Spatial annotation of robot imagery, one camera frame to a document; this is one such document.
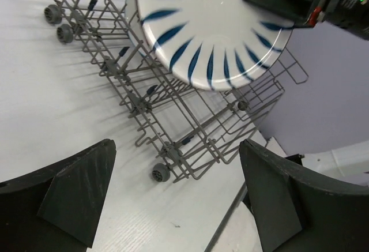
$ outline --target gray wheel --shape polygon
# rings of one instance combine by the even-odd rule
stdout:
[[[44,15],[45,15],[46,21],[50,24],[55,25],[55,24],[59,24],[60,22],[62,22],[62,15],[57,5],[54,5],[54,4],[48,5],[44,9]]]
[[[156,164],[152,169],[152,177],[157,182],[166,182],[171,177],[171,173],[165,164]]]
[[[62,24],[57,29],[57,37],[62,43],[71,43],[74,38],[74,32],[68,24]]]
[[[237,108],[238,108],[240,111],[246,111],[246,110],[247,110],[247,108],[248,108],[248,102],[240,101],[240,102],[237,104]]]

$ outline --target dishwasher rack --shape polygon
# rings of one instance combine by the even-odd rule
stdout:
[[[145,48],[124,17],[125,0],[54,2],[44,10],[47,22],[64,21],[57,38],[64,44],[80,42],[91,64],[98,67],[96,73],[109,81],[120,106],[128,110],[127,118],[137,123],[135,145],[152,145],[156,150],[153,160],[160,162],[153,166],[152,176],[158,182],[169,180],[171,174],[174,183],[189,177],[198,180],[215,163],[230,164],[239,143],[257,132],[255,124],[267,117],[285,92],[277,77],[288,73],[297,84],[308,79],[293,58],[289,65],[278,60],[282,71],[273,73],[272,67],[246,90],[201,91],[173,77]],[[288,50],[284,53],[292,56]],[[290,70],[296,66],[305,79],[294,78]],[[175,131],[170,115],[187,129]]]

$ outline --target white object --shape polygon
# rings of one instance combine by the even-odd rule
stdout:
[[[334,149],[305,154],[304,167],[332,178],[342,178],[369,171],[369,141]]]
[[[369,174],[368,173],[359,173],[355,175],[345,176],[338,178],[338,180],[351,183],[363,187],[369,187]]]
[[[240,203],[229,219],[212,252],[262,251],[255,218],[245,204]]]
[[[150,51],[151,48],[148,46],[148,43],[145,40],[144,32],[142,31],[140,20],[139,20],[138,15],[137,15],[136,0],[126,0],[126,4],[127,4],[127,6],[126,6],[125,12],[124,12],[126,21],[129,23],[131,29],[134,31],[136,36],[140,40],[144,41],[143,44],[144,44],[145,48],[148,51]],[[128,37],[129,37],[129,39],[131,40],[131,42],[133,43],[134,46],[138,45],[138,42],[137,42],[136,38],[129,31],[128,31]],[[145,51],[142,48],[140,48],[138,50],[138,52],[140,52],[141,55],[146,55]]]
[[[293,26],[243,0],[137,0],[137,7],[148,46],[160,62],[182,81],[217,91],[261,76],[279,57]]]
[[[283,148],[279,145],[276,138],[274,137],[271,137],[270,139],[268,139],[265,148],[272,151],[273,153],[277,154],[280,157],[283,157],[283,158],[287,157],[286,152],[284,152]]]

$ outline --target lavender wall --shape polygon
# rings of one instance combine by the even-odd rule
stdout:
[[[369,140],[369,42],[329,24],[293,32],[288,48],[309,73],[261,125],[287,154],[317,153]]]

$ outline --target white plate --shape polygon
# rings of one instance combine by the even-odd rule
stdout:
[[[137,6],[160,62],[201,89],[256,80],[277,60],[293,26],[243,0],[137,0]]]
[[[125,8],[125,19],[127,22],[130,22],[130,27],[133,30],[133,32],[136,34],[136,36],[140,39],[144,41],[144,46],[145,48],[150,51],[151,48],[149,47],[149,45],[147,44],[146,38],[144,36],[144,32],[142,31],[142,27],[140,24],[140,20],[137,16],[137,4],[136,4],[136,0],[126,0],[127,6]],[[134,46],[137,46],[138,42],[136,41],[136,39],[133,37],[133,35],[131,34],[131,32],[128,31],[128,37],[131,40],[131,42],[133,43]],[[138,52],[140,52],[141,55],[146,55],[146,53],[144,52],[144,50],[142,48],[140,48],[138,50]]]

